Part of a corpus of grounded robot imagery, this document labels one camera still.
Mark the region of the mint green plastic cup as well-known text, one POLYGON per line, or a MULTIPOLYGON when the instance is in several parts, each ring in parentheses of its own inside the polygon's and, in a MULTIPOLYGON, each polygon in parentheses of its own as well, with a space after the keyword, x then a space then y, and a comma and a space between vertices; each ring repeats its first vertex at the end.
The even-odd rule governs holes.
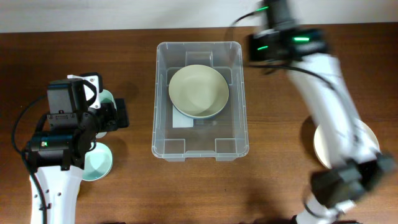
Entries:
POLYGON ((99 94, 99 102, 100 103, 113 103, 114 108, 117 109, 115 99, 114 99, 112 93, 108 90, 103 90, 99 94))

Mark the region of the mint small bowl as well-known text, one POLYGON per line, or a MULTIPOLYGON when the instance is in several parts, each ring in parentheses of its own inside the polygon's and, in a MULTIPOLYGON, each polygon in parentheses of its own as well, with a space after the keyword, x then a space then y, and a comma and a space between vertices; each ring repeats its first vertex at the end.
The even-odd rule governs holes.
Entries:
POLYGON ((83 180, 87 182, 102 179, 109 174, 113 166, 113 154, 110 148, 98 142, 96 147, 85 155, 83 180))

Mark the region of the beige shallow bowl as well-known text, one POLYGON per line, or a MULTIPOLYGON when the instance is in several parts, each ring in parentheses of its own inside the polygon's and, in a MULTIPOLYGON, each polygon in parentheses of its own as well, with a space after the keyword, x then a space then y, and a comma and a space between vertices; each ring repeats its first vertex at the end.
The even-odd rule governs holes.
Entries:
POLYGON ((169 83, 172 104, 208 106, 229 100, 229 85, 222 74, 205 65, 188 65, 178 70, 169 83))

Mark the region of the white plate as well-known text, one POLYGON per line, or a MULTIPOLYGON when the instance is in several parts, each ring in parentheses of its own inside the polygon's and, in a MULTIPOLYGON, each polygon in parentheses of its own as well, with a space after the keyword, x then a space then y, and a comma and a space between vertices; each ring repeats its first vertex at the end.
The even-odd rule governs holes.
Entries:
MULTIPOLYGON (((366 138, 366 143, 369 143, 370 146, 374 148, 375 151, 380 152, 379 142, 377 140, 376 135, 373 133, 372 129, 363 121, 359 120, 359 123, 362 127, 364 132, 364 136, 366 138)), ((328 158, 328 149, 326 142, 323 140, 323 131, 320 125, 317 126, 313 138, 313 146, 315 154, 320 161, 320 163, 328 168, 331 169, 330 160, 328 158)))

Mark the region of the grey plastic cup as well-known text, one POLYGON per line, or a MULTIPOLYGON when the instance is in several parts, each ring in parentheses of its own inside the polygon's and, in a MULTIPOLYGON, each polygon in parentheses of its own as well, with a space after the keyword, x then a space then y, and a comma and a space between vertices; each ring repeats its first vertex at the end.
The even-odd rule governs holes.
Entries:
POLYGON ((107 134, 107 132, 98 133, 98 134, 96 134, 96 139, 103 138, 106 136, 106 134, 107 134))

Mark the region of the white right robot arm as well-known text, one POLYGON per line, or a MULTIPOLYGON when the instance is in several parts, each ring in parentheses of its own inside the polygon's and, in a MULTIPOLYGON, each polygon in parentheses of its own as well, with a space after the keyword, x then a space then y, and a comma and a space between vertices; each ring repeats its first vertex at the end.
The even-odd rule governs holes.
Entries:
POLYGON ((343 80, 340 62, 320 29, 304 29, 285 0, 263 1, 254 11, 266 18, 249 36, 249 66, 284 69, 322 129, 330 168, 310 176, 310 195, 292 223, 338 223, 382 179, 397 168, 361 124, 343 80))

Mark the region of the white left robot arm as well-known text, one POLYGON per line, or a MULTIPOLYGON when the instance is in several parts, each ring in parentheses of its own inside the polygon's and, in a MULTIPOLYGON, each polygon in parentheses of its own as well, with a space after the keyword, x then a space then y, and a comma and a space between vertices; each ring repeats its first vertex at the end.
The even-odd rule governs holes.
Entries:
POLYGON ((32 189, 31 223, 74 223, 86 154, 96 135, 129 126, 124 99, 94 106, 99 88, 88 80, 56 80, 47 87, 49 112, 22 152, 32 189))

